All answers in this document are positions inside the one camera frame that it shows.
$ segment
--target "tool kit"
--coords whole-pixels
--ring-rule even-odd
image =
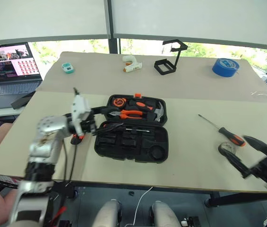
[[[115,110],[105,114],[107,121],[99,129],[95,151],[98,155],[136,162],[162,163],[168,158],[166,103],[162,99],[142,97],[141,94],[112,95],[107,106]]]

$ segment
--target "laptop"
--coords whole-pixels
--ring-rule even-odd
[[[35,91],[42,82],[28,43],[0,45],[0,109]]]

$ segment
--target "painter's tape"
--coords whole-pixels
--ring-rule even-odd
[[[217,75],[222,77],[231,77],[233,76],[239,68],[239,64],[228,58],[219,58],[216,60],[212,70]]]

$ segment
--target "window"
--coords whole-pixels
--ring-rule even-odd
[[[107,39],[32,42],[29,46],[42,78],[63,51],[109,53]]]
[[[267,50],[243,46],[219,44],[199,44],[184,42],[188,49],[181,52],[182,57],[246,59],[254,71],[263,79],[267,72]],[[121,39],[122,54],[175,56],[170,52],[171,44],[162,45],[158,40]]]

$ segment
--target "black tool case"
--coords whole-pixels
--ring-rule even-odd
[[[142,117],[142,119],[121,119],[119,116],[105,114],[107,121],[100,125],[100,129],[109,124],[123,123],[123,125],[96,136],[96,153],[119,160],[135,159],[136,162],[162,163],[165,161],[168,158],[168,132],[163,128],[167,122],[165,101],[135,94],[135,96],[112,95],[109,97],[107,106],[116,107],[113,103],[119,106],[117,108],[120,111],[142,111],[142,116],[129,114],[131,117]],[[143,103],[146,106],[142,107],[137,103]],[[157,117],[155,109],[161,109],[161,106],[164,113],[158,122],[155,121]]]

